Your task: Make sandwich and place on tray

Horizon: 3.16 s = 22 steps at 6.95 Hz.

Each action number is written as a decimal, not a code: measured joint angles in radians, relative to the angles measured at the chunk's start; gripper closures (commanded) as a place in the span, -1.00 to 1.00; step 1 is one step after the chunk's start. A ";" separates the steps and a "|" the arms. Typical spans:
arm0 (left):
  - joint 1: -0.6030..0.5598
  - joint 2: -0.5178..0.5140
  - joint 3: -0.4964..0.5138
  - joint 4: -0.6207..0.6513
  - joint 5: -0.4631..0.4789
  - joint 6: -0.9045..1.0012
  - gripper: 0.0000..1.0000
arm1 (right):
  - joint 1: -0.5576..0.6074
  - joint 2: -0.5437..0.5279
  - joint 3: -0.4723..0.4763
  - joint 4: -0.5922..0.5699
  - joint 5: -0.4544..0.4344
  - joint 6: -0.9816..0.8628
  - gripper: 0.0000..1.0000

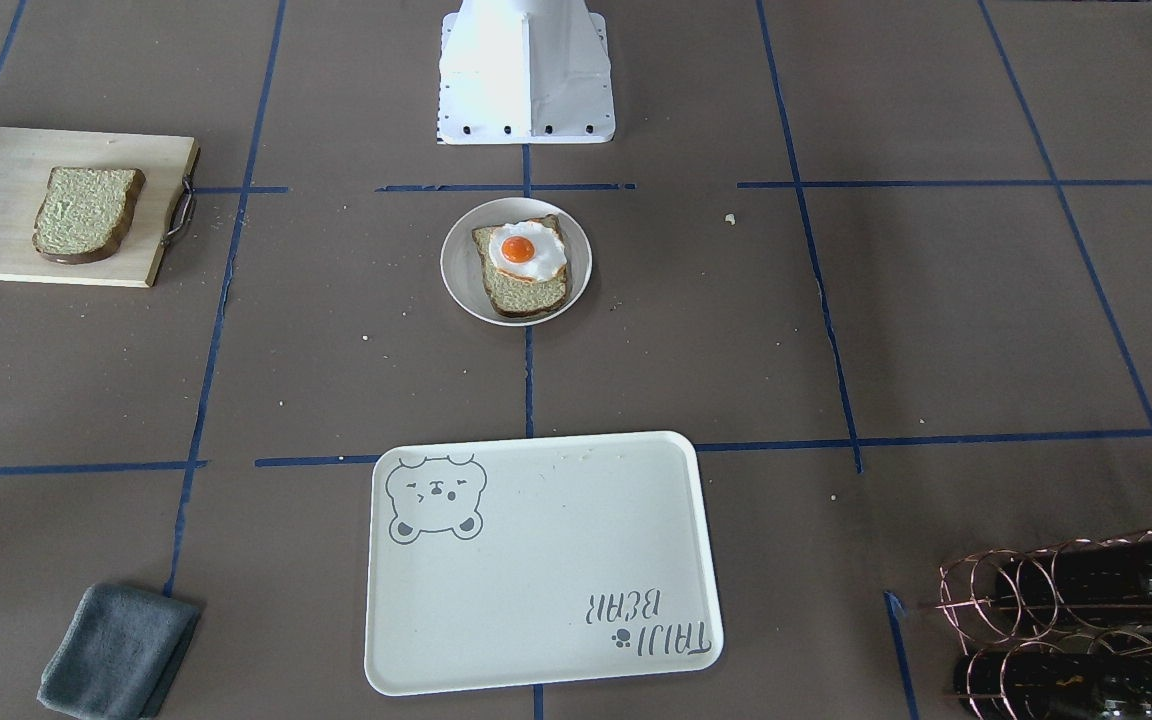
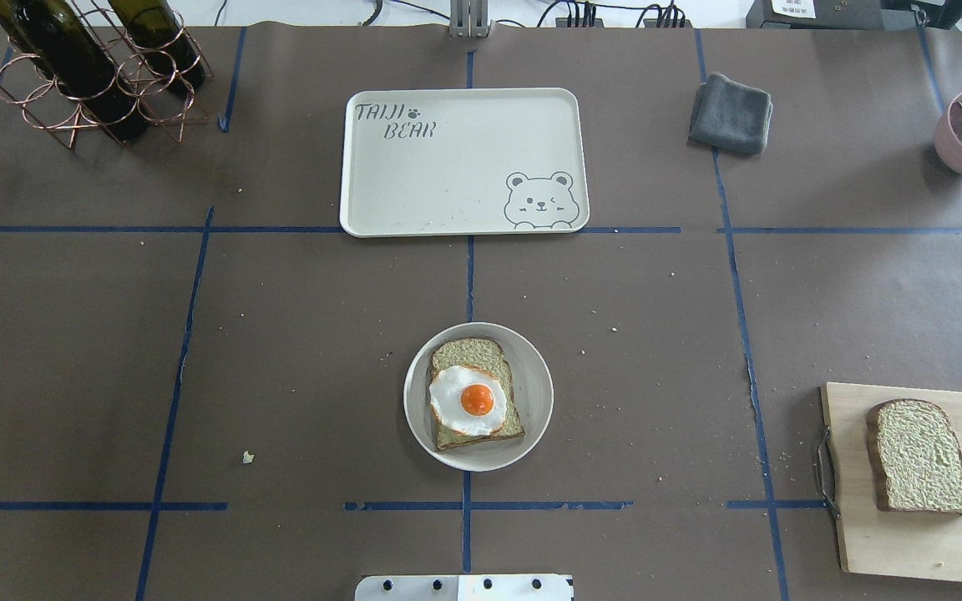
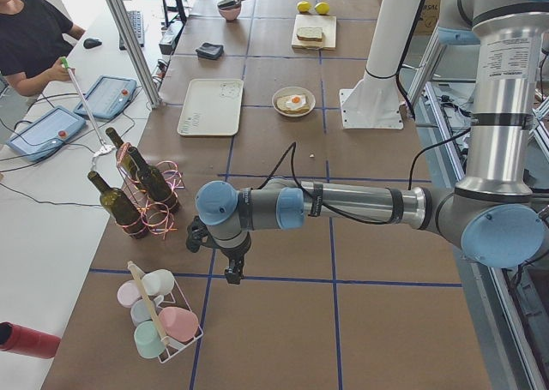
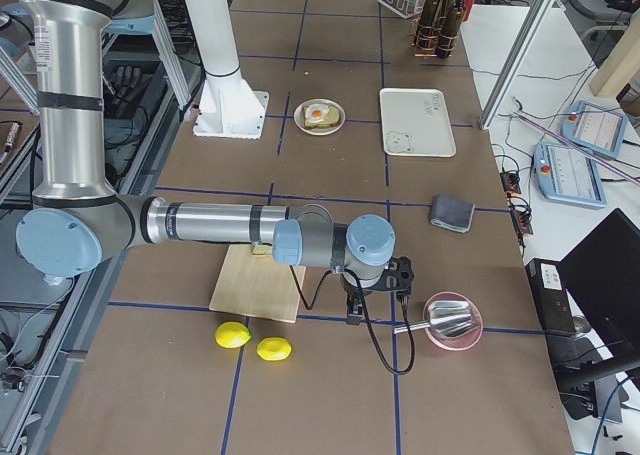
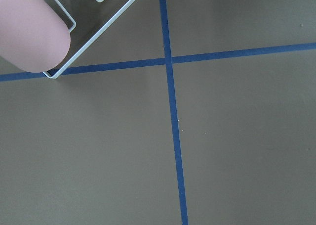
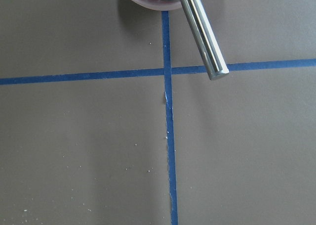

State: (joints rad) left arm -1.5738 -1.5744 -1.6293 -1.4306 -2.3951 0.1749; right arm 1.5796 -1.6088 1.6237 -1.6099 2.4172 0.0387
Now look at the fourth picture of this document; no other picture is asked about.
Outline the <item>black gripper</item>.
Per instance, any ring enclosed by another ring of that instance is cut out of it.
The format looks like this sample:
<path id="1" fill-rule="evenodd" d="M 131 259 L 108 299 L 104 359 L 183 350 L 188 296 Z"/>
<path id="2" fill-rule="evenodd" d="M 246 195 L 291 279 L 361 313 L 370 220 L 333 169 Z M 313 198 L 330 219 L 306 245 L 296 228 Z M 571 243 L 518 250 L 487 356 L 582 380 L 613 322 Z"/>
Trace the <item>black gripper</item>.
<path id="1" fill-rule="evenodd" d="M 365 296 L 372 292 L 393 292 L 398 300 L 408 300 L 412 294 L 414 272 L 411 260 L 406 256 L 392 257 L 387 266 L 382 269 L 375 282 L 360 280 Z M 348 324 L 359 325 L 363 319 L 361 299 L 348 299 Z"/>

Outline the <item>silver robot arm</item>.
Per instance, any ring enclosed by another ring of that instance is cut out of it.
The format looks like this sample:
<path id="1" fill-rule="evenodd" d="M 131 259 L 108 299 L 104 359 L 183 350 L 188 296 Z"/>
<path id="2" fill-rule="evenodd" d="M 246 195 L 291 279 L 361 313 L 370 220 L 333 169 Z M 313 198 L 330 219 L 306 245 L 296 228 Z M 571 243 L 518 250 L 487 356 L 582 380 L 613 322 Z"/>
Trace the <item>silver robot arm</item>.
<path id="1" fill-rule="evenodd" d="M 128 248 L 168 240 L 268 244 L 279 263 L 339 274 L 351 324 L 368 320 L 372 292 L 408 303 L 411 264 L 394 256 L 394 230 L 380 216 L 340 224 L 313 205 L 168 202 L 117 193 L 105 176 L 101 39 L 112 22 L 152 18 L 153 0 L 21 2 L 34 22 L 43 179 L 15 240 L 37 270 L 72 278 Z"/>

